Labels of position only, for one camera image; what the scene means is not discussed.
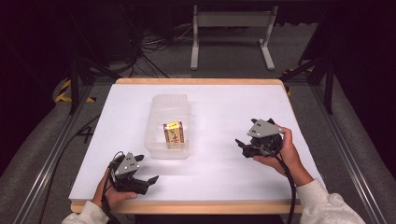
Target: gray carpet floor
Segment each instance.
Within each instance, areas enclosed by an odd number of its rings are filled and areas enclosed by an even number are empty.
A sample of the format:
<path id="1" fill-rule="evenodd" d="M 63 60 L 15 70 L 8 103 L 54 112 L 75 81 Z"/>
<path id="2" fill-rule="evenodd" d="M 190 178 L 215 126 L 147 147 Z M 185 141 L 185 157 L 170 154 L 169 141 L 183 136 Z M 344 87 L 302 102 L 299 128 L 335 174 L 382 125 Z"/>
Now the gray carpet floor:
<path id="1" fill-rule="evenodd" d="M 147 52 L 146 55 L 170 77 L 278 78 L 284 70 L 297 66 L 315 28 L 315 24 L 274 28 L 269 50 L 276 66 L 275 71 L 268 71 L 265 67 L 257 42 L 262 30 L 256 28 L 248 28 L 240 34 L 230 32 L 229 29 L 207 29 L 200 32 L 200 58 L 196 71 L 190 70 L 191 36 L 167 49 Z M 138 60 L 134 71 L 128 70 L 122 75 L 161 77 L 158 70 L 155 73 L 154 71 L 144 61 Z M 393 206 L 396 204 L 396 181 L 376 153 L 337 80 L 334 83 L 333 115 L 330 118 L 336 121 L 341 135 L 345 137 L 351 154 L 371 190 L 370 193 L 382 212 L 383 218 L 379 221 L 375 221 L 368 212 L 368 205 L 364 203 L 342 157 L 339 141 L 329 123 L 329 115 L 323 111 L 322 102 L 317 100 L 314 94 L 315 91 L 323 92 L 323 83 L 318 87 L 310 87 L 304 82 L 305 78 L 306 75 L 301 74 L 286 84 L 291 88 L 290 102 L 328 191 L 340 193 L 366 223 L 396 223 L 396 215 L 393 213 Z M 83 105 L 66 139 L 72 139 L 77 130 L 101 113 L 111 83 L 112 81 L 105 77 L 97 79 L 90 92 L 91 97 L 96 97 L 96 102 Z M 2 175 L 0 223 L 13 223 L 69 118 L 70 106 L 70 103 L 57 103 L 26 139 Z M 97 120 L 91 124 L 93 130 L 96 123 Z M 89 145 L 89 142 L 84 143 L 84 140 L 85 136 L 76 136 L 65 149 L 50 188 L 42 223 L 60 223 L 70 214 L 70 186 L 77 176 Z M 33 212 L 26 223 L 37 223 L 39 220 L 47 189 L 48 185 L 37 195 L 39 200 L 34 204 Z M 129 219 L 131 216 L 118 217 L 122 223 L 133 223 Z M 296 214 L 293 223 L 298 223 L 298 218 L 299 215 Z"/>

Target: plastic storage bin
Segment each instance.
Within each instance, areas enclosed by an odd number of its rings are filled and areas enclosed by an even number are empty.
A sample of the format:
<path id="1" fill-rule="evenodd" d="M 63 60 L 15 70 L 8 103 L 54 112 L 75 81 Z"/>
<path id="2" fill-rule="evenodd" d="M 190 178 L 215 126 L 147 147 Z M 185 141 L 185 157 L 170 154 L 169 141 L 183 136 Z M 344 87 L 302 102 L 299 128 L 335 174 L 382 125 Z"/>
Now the plastic storage bin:
<path id="1" fill-rule="evenodd" d="M 191 105 L 184 94 L 153 97 L 146 128 L 145 146 L 153 159 L 186 159 L 190 152 Z M 163 125 L 181 121 L 184 143 L 167 143 Z"/>

